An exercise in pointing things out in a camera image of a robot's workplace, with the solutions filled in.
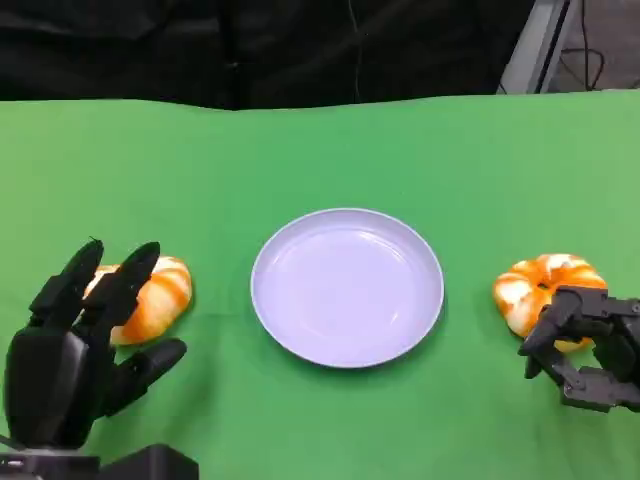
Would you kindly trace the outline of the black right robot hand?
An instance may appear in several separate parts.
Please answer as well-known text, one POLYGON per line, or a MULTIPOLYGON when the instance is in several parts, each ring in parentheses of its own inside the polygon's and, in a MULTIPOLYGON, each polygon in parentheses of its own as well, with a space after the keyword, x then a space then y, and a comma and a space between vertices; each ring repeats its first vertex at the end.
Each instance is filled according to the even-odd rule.
POLYGON ((545 306, 518 354, 525 377, 544 372, 566 406, 608 412, 639 411, 639 300, 618 299, 606 289, 560 286, 545 306), (589 338, 600 366, 575 368, 555 346, 558 340, 589 338))

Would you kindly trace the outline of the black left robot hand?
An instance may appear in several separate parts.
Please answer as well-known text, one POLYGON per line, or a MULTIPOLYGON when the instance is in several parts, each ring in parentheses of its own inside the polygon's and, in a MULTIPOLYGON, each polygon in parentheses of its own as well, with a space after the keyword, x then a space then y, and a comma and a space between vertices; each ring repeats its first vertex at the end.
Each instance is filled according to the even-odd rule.
POLYGON ((92 286, 103 252, 97 239, 81 247, 46 281, 11 340, 3 399, 13 449, 79 449, 97 419, 141 398, 187 351, 167 339, 116 363, 111 333, 138 307, 160 245, 138 247, 92 286))

